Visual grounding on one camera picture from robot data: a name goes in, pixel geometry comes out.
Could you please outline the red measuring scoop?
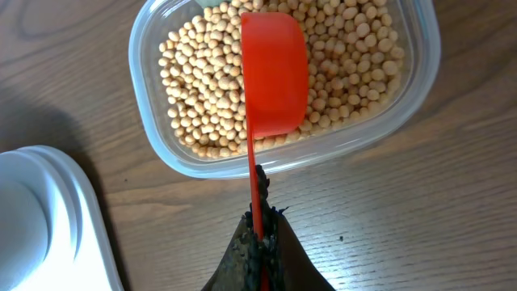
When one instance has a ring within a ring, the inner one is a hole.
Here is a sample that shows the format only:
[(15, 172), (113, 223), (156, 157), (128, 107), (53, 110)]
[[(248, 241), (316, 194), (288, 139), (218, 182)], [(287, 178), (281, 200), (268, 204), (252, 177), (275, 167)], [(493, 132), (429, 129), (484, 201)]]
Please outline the red measuring scoop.
[(242, 65), (253, 230), (261, 240), (264, 233), (254, 139), (289, 133), (303, 120), (308, 65), (299, 23), (285, 13), (243, 13)]

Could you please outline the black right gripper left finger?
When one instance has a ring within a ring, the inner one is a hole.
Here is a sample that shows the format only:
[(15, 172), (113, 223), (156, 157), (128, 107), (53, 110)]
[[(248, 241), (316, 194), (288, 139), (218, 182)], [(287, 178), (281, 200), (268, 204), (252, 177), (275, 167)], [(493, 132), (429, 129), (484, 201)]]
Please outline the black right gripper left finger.
[(250, 219), (243, 215), (218, 264), (202, 291), (260, 290), (259, 247)]

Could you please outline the pile of soybeans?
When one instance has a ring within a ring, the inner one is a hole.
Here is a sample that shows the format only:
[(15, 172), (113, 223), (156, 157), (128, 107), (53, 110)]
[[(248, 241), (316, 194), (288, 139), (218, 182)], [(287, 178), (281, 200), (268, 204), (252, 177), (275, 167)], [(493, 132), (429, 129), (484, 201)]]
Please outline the pile of soybeans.
[(202, 158), (247, 151), (241, 47), (246, 12), (292, 16), (304, 34), (309, 74), (303, 122), (290, 133), (256, 138), (256, 150), (364, 119), (401, 85), (405, 50), (384, 0), (233, 0), (206, 7), (158, 46), (171, 128)]

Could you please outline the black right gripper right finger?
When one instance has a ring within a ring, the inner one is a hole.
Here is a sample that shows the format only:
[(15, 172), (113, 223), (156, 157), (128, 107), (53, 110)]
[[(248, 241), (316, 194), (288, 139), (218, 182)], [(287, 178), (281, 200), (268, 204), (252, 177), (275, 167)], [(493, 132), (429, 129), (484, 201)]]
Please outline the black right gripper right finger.
[(270, 180), (260, 168), (260, 203), (263, 219), (264, 267), (270, 290), (328, 291), (332, 285), (315, 268), (283, 215), (268, 204)]

